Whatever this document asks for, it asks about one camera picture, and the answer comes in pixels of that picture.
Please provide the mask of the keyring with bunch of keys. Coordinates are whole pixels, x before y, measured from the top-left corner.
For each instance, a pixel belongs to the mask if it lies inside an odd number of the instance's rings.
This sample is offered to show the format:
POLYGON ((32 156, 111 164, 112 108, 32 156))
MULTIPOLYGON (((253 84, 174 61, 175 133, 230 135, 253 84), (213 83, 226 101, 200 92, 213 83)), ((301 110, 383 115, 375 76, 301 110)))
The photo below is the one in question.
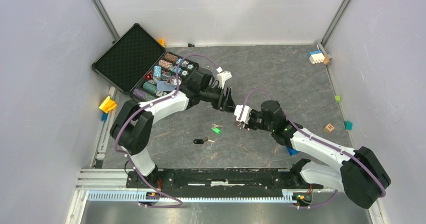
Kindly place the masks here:
POLYGON ((244 129, 245 128, 245 123, 244 122, 239 122, 239 121, 235 121, 234 125, 238 128, 238 129, 244 129))

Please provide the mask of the key with green tag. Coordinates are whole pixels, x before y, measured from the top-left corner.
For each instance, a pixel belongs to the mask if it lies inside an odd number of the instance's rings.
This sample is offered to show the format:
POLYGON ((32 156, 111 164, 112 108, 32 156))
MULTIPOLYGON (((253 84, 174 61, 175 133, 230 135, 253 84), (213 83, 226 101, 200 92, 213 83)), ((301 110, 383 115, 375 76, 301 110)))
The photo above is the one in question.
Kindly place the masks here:
POLYGON ((212 124, 211 130, 216 134, 221 134, 222 131, 221 131, 220 127, 221 126, 219 126, 217 124, 212 124))

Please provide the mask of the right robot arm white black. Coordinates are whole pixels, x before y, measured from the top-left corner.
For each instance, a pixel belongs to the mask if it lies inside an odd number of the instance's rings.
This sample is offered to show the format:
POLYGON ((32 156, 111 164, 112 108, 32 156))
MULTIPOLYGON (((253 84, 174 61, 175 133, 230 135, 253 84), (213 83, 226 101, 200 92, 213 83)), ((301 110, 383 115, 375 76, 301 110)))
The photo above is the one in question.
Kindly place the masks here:
POLYGON ((279 145, 315 157, 322 163, 299 161, 290 174, 290 182, 297 188, 319 184, 344 192, 357 206, 369 209, 386 194, 391 179, 372 150, 353 149, 319 137, 285 116, 280 104, 268 100, 260 111, 238 105, 236 121, 244 128, 270 132, 279 145))

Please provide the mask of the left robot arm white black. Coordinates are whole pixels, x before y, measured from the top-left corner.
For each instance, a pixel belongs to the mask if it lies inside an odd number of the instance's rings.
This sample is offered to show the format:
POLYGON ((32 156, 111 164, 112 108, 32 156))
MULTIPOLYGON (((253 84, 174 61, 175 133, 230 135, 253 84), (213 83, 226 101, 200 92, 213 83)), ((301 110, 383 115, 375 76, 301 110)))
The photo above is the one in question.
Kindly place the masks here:
POLYGON ((139 173, 138 180, 145 187, 153 187, 158 181, 158 174, 154 171, 156 164, 147 149, 152 126, 157 121, 187 110, 200 101, 209 102, 219 111, 232 113, 235 110, 231 88, 225 86, 232 74, 221 68, 217 71, 216 77, 213 77, 212 72, 205 68, 196 69, 171 93, 146 102, 131 99, 121 108, 110 129, 110 136, 115 140, 115 150, 126 154, 139 173))

